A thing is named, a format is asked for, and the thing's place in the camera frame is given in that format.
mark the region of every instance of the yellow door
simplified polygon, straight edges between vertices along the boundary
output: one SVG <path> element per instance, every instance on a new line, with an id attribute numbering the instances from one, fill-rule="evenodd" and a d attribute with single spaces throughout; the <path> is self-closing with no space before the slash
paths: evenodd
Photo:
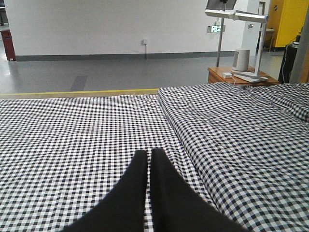
<path id="1" fill-rule="evenodd" d="M 278 36 L 278 31 L 279 31 L 279 26 L 280 26 L 280 21 L 281 21 L 281 15 L 283 12 L 283 6 L 284 6 L 284 1 L 283 0 L 272 0 L 271 5 L 269 7 L 269 21 L 267 28 L 274 29 L 274 46 L 277 41 L 277 36 Z"/>
<path id="2" fill-rule="evenodd" d="M 309 0 L 284 0 L 275 47 L 295 41 L 304 26 Z"/>

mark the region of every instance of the yellow floor stripe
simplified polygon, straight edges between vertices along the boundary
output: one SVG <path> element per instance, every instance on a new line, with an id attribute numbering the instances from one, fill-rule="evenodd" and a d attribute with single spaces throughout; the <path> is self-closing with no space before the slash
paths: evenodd
<path id="1" fill-rule="evenodd" d="M 42 93 L 0 93 L 0 96 L 17 95 L 43 95 L 43 94 L 74 94 L 74 93 L 111 93 L 111 92 L 138 92 L 138 91 L 156 91 L 158 88 L 145 89 L 120 89 L 120 90 L 97 90 L 97 91 L 72 91 L 72 92 L 42 92 Z"/>

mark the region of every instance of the dark gray baseboard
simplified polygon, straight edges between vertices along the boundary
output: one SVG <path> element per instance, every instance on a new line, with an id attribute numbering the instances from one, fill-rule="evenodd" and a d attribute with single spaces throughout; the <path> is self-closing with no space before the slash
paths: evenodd
<path id="1" fill-rule="evenodd" d="M 221 52 L 222 57 L 232 57 L 234 51 Z M 151 53 L 150 59 L 163 58 L 209 58 L 217 57 L 217 52 L 186 52 L 186 53 Z M 101 59 L 144 59 L 145 54 L 106 54 L 106 55 L 46 55 L 16 56 L 16 61 L 64 61 L 64 60 L 101 60 Z"/>

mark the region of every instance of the bed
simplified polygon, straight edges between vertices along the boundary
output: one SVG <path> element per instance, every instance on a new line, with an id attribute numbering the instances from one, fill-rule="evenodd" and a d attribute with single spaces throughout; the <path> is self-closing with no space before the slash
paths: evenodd
<path id="1" fill-rule="evenodd" d="M 104 198 L 135 150 L 155 147 L 243 227 L 308 231 L 308 100 L 308 84 L 227 83 L 0 100 L 1 231 L 62 230 Z M 153 231 L 149 187 L 145 231 Z"/>

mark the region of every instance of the white speaker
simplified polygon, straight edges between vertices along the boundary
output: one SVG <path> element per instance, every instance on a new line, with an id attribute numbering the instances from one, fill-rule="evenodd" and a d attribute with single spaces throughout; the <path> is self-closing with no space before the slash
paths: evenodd
<path id="1" fill-rule="evenodd" d="M 235 50 L 232 71 L 247 71 L 249 67 L 250 49 L 238 48 Z"/>

